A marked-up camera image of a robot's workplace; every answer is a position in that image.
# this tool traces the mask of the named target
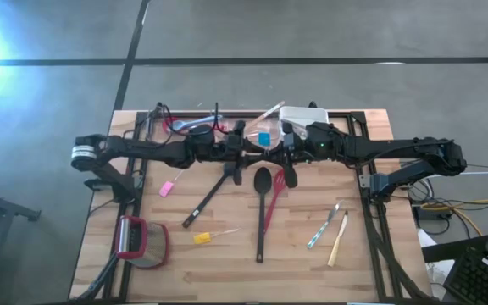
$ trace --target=pink plastic piece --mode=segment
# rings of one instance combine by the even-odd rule
[[[159,196],[167,197],[169,195],[170,190],[175,186],[174,183],[167,181],[161,186],[161,190],[159,190]]]

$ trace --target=wooden tabletop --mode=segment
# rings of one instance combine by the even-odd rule
[[[369,135],[373,140],[392,139],[384,109],[366,113]],[[111,135],[133,129],[136,111],[117,111]],[[343,119],[331,120],[347,131]],[[263,122],[261,128],[276,126]],[[166,134],[156,128],[156,141]],[[125,171],[126,159],[112,161]],[[379,160],[379,172],[399,168],[397,160]],[[170,256],[166,265],[155,270],[133,269],[129,302],[366,302],[376,301],[369,246],[364,229],[363,211],[355,172],[337,162],[299,164],[298,187],[284,190],[264,242],[264,263],[256,263],[258,234],[258,194],[253,189],[256,170],[267,167],[274,176],[274,164],[254,164],[242,172],[242,185],[228,179],[188,229],[181,223],[202,201],[222,175],[223,164],[195,162],[182,173],[168,197],[161,197],[161,185],[174,179],[179,169],[160,162],[149,162],[141,217],[167,226]],[[273,195],[267,194],[266,206]],[[112,197],[111,191],[96,193],[91,208]],[[341,211],[349,211],[346,232],[333,268],[327,260],[344,213],[338,213],[312,249],[307,244],[325,222],[329,211],[340,200]],[[97,210],[88,220],[70,295],[80,295],[107,262],[118,207],[111,203]],[[417,231],[408,202],[391,200],[387,219],[396,259],[419,288],[430,293]],[[236,233],[218,236],[208,244],[195,245],[193,236],[239,228]],[[114,293],[119,289],[119,273]],[[383,263],[384,279],[390,283]]]

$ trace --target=concrete floor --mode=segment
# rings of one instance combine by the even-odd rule
[[[125,58],[140,3],[0,0],[0,59]],[[434,56],[488,56],[488,0],[153,0],[137,52]],[[106,132],[122,70],[0,67],[0,195],[42,209],[39,222],[14,223],[0,263],[0,304],[67,297],[92,196],[86,175],[69,166],[70,149],[75,136]],[[172,109],[267,108],[279,100],[387,108],[396,138],[454,138],[469,163],[488,165],[488,64],[135,67],[124,109],[157,101]],[[439,197],[488,198],[488,175],[433,184]],[[488,233],[488,209],[469,215]],[[464,237],[454,220],[435,239]]]

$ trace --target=red handle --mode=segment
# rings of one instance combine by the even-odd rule
[[[275,210],[276,199],[278,199],[279,192],[277,191],[272,197],[272,202],[270,203],[269,210],[267,211],[267,216],[264,218],[264,234],[267,234],[267,229],[269,228],[270,219],[272,218],[272,212]]]

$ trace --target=red spatula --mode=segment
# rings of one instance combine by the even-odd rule
[[[281,191],[286,188],[286,179],[284,178],[284,170],[280,169],[274,178],[274,196],[272,197],[272,202],[269,206],[269,211],[267,211],[267,216],[265,216],[264,220],[264,233],[267,233],[267,229],[269,228],[270,219],[272,218],[272,212],[275,210],[276,199]]]

